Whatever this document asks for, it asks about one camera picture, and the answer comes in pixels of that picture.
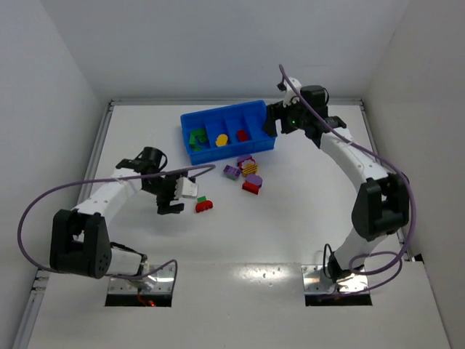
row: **red toy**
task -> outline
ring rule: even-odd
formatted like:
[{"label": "red toy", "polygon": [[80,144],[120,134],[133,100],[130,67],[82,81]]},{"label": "red toy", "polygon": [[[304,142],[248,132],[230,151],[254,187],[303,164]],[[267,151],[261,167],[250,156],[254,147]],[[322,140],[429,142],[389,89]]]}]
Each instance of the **red toy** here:
[{"label": "red toy", "polygon": [[238,131],[238,139],[239,139],[239,142],[245,142],[248,140],[248,136],[245,130],[240,129]]},{"label": "red toy", "polygon": [[202,211],[206,211],[207,209],[213,209],[213,202],[211,202],[210,200],[205,200],[205,201],[202,201],[202,202],[198,202],[195,205],[195,211],[197,213],[202,212]]},{"label": "red toy", "polygon": [[248,191],[250,193],[253,193],[255,195],[259,195],[260,188],[255,184],[252,184],[252,183],[249,183],[249,182],[244,182],[244,184],[242,184],[242,189],[244,189],[245,191]]}]

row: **blue bin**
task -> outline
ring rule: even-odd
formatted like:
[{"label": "blue bin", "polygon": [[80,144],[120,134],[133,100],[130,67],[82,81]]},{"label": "blue bin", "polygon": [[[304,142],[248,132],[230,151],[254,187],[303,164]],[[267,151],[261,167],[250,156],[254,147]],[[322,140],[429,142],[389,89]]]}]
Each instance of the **blue bin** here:
[{"label": "blue bin", "polygon": [[[275,138],[262,130],[267,118],[267,105],[263,100],[230,105],[222,108],[181,115],[182,138],[192,165],[231,158],[243,154],[268,151],[275,147]],[[196,142],[200,150],[189,146],[190,133],[204,129],[208,140]],[[248,140],[240,142],[238,131],[244,130]],[[227,145],[217,147],[217,137],[225,134]]]}]

